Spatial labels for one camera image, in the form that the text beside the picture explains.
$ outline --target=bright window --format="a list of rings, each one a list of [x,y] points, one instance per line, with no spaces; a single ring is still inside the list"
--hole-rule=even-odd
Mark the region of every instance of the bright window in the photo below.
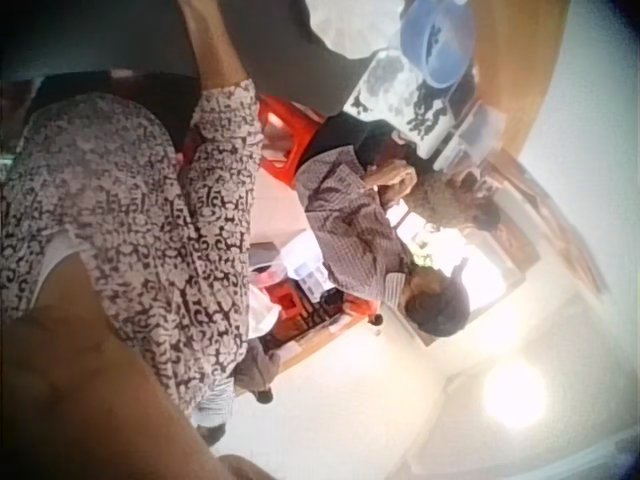
[[[424,218],[413,212],[406,215],[396,230],[419,265],[433,266],[451,275],[463,257],[469,259],[462,274],[462,283],[469,292],[471,311],[497,300],[506,291],[507,285],[500,269],[482,250],[468,244],[458,230],[434,232]]]

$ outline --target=man's hair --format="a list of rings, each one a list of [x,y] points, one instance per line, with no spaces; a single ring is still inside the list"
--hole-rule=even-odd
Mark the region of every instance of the man's hair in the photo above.
[[[271,391],[270,388],[267,390],[260,390],[259,392],[254,392],[253,395],[256,397],[256,400],[258,401],[258,403],[261,403],[262,405],[267,405],[273,402],[273,392]]]
[[[476,206],[473,224],[478,230],[491,232],[500,224],[500,208],[492,201],[485,200]]]
[[[460,281],[450,280],[439,294],[420,292],[411,296],[405,312],[423,332],[433,337],[450,337],[469,320],[469,294]]]

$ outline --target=man's hand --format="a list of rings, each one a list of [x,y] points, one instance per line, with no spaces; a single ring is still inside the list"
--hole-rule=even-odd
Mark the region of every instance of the man's hand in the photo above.
[[[407,195],[415,186],[417,176],[415,171],[405,175],[398,183],[389,187],[382,187],[378,190],[380,194],[380,205],[385,210],[389,210],[396,205],[405,195]]]
[[[392,159],[377,167],[364,177],[367,187],[379,187],[404,184],[404,188],[409,186],[409,190],[415,185],[418,177],[413,167],[400,159]]]

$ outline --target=blue bowl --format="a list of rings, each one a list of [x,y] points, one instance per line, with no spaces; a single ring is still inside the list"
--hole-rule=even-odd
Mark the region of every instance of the blue bowl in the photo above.
[[[473,12],[456,0],[416,0],[400,28],[400,48],[435,88],[460,80],[475,48]]]

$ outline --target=woman's hand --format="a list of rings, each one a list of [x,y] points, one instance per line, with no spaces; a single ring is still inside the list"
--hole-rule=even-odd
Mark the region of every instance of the woman's hand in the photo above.
[[[178,0],[198,62],[202,90],[229,87],[247,79],[231,44],[217,0]]]

